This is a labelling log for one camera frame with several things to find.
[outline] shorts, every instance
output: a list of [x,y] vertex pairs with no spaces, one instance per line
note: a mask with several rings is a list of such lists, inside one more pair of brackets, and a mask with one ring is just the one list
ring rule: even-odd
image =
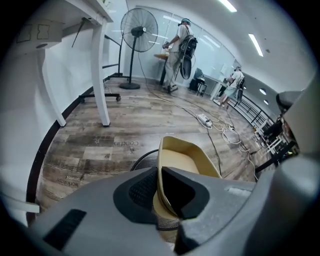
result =
[[225,89],[225,91],[224,91],[224,94],[227,96],[227,97],[229,97],[229,98],[231,98],[233,95],[235,95],[236,94],[236,92],[237,92],[237,88],[233,88],[233,87],[227,87],[226,89]]

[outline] fan base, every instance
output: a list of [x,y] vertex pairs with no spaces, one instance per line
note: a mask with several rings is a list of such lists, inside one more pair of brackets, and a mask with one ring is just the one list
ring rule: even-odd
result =
[[136,90],[140,89],[140,84],[134,83],[134,82],[123,82],[119,85],[120,88],[126,89],[126,90]]

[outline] wooden floor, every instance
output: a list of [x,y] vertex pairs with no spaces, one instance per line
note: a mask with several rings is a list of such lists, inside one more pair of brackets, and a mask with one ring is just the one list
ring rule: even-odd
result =
[[[121,101],[106,98],[111,120],[110,127],[103,127],[94,98],[85,99],[66,119],[45,157],[36,200],[41,212],[46,211],[81,186],[128,172],[138,158],[157,149],[163,136],[176,136],[201,147],[218,168],[218,158],[207,134],[207,129],[185,112],[168,102],[151,97],[143,80],[138,80],[141,89],[124,90],[118,84],[122,78],[107,82],[113,93],[121,94]],[[159,85],[149,84],[151,91],[173,103],[185,106],[196,114],[204,113],[195,105],[161,92]],[[186,88],[172,93],[201,106],[216,119],[219,116],[231,123],[225,108],[217,106],[208,97],[196,96]],[[233,124],[246,147],[252,152],[259,149],[252,126],[232,107],[228,109]],[[222,177],[230,180],[254,181],[254,167],[248,154],[239,150],[239,145],[228,144],[221,132],[212,129],[210,135],[220,156]],[[233,142],[238,135],[228,132]],[[264,163],[269,156],[260,150],[250,157],[255,165]]]

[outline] white shirt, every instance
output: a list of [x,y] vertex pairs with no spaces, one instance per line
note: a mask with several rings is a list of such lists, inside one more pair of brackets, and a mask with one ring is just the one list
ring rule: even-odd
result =
[[175,43],[173,43],[171,52],[179,52],[179,46],[180,44],[185,40],[185,38],[190,34],[190,35],[194,35],[194,33],[192,32],[191,28],[189,25],[187,25],[188,29],[189,29],[189,33],[187,31],[187,28],[185,25],[180,25],[178,28],[178,31],[176,33],[176,35],[179,37],[179,40],[176,41]]
[[234,81],[232,82],[232,84],[230,84],[230,87],[236,88],[237,85],[242,81],[244,77],[245,76],[244,74],[242,74],[241,71],[235,71],[232,75],[232,78],[234,79]]

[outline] power strip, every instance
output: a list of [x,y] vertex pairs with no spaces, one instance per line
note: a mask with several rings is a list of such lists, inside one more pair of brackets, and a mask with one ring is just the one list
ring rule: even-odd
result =
[[212,122],[208,117],[206,117],[205,114],[198,114],[198,119],[207,127],[211,128],[212,127]]

